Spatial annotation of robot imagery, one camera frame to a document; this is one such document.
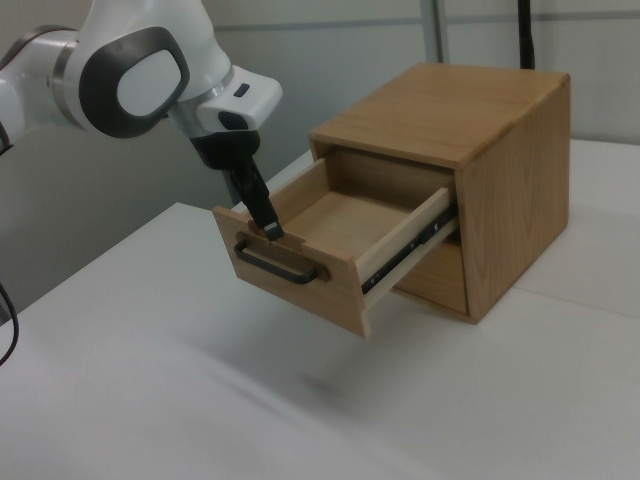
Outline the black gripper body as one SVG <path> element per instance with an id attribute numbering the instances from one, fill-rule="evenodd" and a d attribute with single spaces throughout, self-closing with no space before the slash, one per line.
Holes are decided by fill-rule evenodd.
<path id="1" fill-rule="evenodd" d="M 260 147 L 259 133 L 249 130 L 218 132 L 190 141 L 204 165 L 214 170 L 248 169 Z"/>

